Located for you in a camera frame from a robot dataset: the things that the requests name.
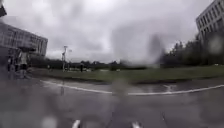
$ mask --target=pedestrian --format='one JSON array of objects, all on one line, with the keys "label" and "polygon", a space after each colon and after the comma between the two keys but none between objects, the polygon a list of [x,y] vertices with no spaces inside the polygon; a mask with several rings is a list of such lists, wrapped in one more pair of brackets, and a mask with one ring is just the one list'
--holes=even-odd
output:
[{"label": "pedestrian", "polygon": [[27,60],[29,58],[28,53],[27,52],[23,52],[21,51],[19,54],[19,58],[20,58],[20,78],[26,78],[26,72],[27,72]]},{"label": "pedestrian", "polygon": [[11,56],[8,56],[8,59],[7,59],[7,71],[8,73],[10,73],[11,71],[11,65],[12,65],[12,57]]}]

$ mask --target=curb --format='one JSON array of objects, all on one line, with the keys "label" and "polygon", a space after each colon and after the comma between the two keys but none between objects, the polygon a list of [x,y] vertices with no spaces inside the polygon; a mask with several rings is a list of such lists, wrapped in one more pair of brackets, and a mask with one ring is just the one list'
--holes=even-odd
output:
[{"label": "curb", "polygon": [[[40,75],[35,74],[32,72],[29,72],[34,77],[48,77],[48,78],[54,78],[59,80],[68,80],[68,81],[74,81],[79,83],[89,83],[89,84],[95,84],[95,85],[109,85],[112,82],[110,81],[103,81],[103,80],[97,80],[97,79],[85,79],[85,78],[75,78],[75,77],[60,77],[60,76],[51,76],[51,75]],[[222,76],[212,76],[212,77],[201,77],[201,78],[192,78],[192,79],[170,79],[170,80],[149,80],[149,81],[141,81],[141,82],[130,82],[132,85],[149,85],[149,84],[176,84],[181,82],[188,82],[193,80],[205,80],[205,79],[212,79],[212,78],[219,78]]]}]

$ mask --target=street lamp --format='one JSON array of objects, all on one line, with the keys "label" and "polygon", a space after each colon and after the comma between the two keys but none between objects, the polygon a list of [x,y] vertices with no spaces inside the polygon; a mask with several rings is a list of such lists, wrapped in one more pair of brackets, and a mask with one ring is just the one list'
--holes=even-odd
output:
[{"label": "street lamp", "polygon": [[62,62],[63,62],[63,72],[65,71],[65,63],[66,63],[66,51],[68,46],[64,46],[64,52],[62,53]]}]

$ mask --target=overcast sky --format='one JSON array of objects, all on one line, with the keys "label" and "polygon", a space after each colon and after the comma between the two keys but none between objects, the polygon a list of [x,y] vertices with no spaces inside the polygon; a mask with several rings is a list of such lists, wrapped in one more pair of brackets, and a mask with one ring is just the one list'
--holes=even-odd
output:
[{"label": "overcast sky", "polygon": [[197,33],[195,18],[213,0],[5,0],[5,22],[49,39],[47,57],[140,61],[152,38],[166,49]]}]

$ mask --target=green lawn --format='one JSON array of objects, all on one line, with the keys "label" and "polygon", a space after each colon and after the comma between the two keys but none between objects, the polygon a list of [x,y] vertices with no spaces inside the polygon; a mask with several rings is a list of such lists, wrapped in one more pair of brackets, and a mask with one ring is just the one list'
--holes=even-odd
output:
[{"label": "green lawn", "polygon": [[148,70],[124,70],[120,72],[63,72],[61,70],[48,71],[46,69],[35,69],[33,74],[61,77],[81,78],[102,81],[113,81],[117,78],[125,78],[129,82],[138,83],[144,81],[163,81],[180,79],[200,79],[209,77],[224,76],[224,66],[172,68],[172,69],[148,69]]}]

